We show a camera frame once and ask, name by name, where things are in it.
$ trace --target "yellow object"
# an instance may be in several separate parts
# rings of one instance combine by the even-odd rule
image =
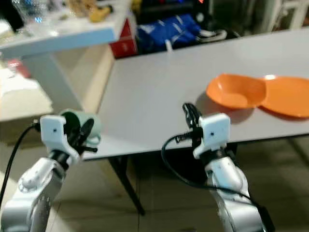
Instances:
[[[96,8],[96,0],[67,0],[67,5],[77,17],[87,16]]]
[[[89,19],[93,23],[98,23],[105,19],[110,12],[112,12],[112,8],[110,6],[104,7],[103,9],[94,8],[89,14]]]

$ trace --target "white table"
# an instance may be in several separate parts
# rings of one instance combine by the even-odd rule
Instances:
[[[65,108],[88,112],[98,109],[105,82],[97,83],[96,71],[102,73],[103,79],[104,72],[109,72],[113,62],[111,52],[111,55],[105,55],[109,47],[104,44],[119,39],[131,1],[105,0],[100,5],[107,4],[113,6],[113,13],[102,22],[91,23],[86,17],[78,18],[70,14],[64,21],[55,20],[62,14],[54,13],[52,26],[45,33],[36,30],[38,33],[35,36],[17,35],[12,41],[0,44],[0,51],[6,59],[22,59],[52,101],[55,113]],[[79,83],[86,83],[85,88],[78,86]],[[99,94],[87,96],[87,91],[94,88]]]
[[[221,73],[309,78],[308,41],[309,29],[302,29],[116,61],[98,114],[103,124],[99,151],[84,159],[160,150],[169,137],[188,130],[184,102],[203,113],[226,112],[205,95],[207,84]],[[259,108],[228,115],[230,142],[309,133],[308,120],[286,120]]]

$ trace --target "green mug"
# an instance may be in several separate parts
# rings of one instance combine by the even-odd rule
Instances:
[[[77,111],[72,109],[66,109],[60,112],[60,115],[65,117],[77,119],[80,126],[82,126],[88,119],[92,118],[94,120],[93,128],[86,140],[87,144],[98,145],[101,141],[101,121],[96,114],[90,114],[83,111]]]

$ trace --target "gray table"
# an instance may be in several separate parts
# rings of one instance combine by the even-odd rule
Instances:
[[[309,133],[308,120],[259,108],[231,111],[205,95],[208,83],[225,72],[309,78],[308,41],[309,29],[302,29],[117,60],[98,113],[102,142],[97,154],[87,153],[84,159],[159,150],[169,137],[188,130],[182,104],[189,101],[205,114],[228,113],[230,142]]]

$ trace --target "table leg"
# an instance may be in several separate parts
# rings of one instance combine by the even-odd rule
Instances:
[[[233,151],[234,155],[237,153],[237,146],[238,143],[228,143],[227,144],[227,149]]]
[[[81,100],[73,90],[72,84],[68,81],[53,54],[24,57],[23,63],[52,101],[55,113],[66,108],[84,109]]]
[[[308,155],[305,150],[297,143],[297,140],[290,138],[287,140],[287,142],[291,145],[296,154],[301,158],[303,163],[309,166]]]
[[[127,175],[126,175],[126,170],[123,169],[123,165],[122,163],[120,162],[119,158],[118,157],[110,157],[108,158],[112,168],[115,170],[118,178],[120,179],[121,183],[123,184],[123,186],[125,187],[126,189],[126,192],[129,194],[132,202],[134,203],[138,213],[140,215],[145,215],[145,210],[143,209],[141,203],[140,203],[140,200],[138,199],[137,197],[137,194],[136,192],[134,191]]]

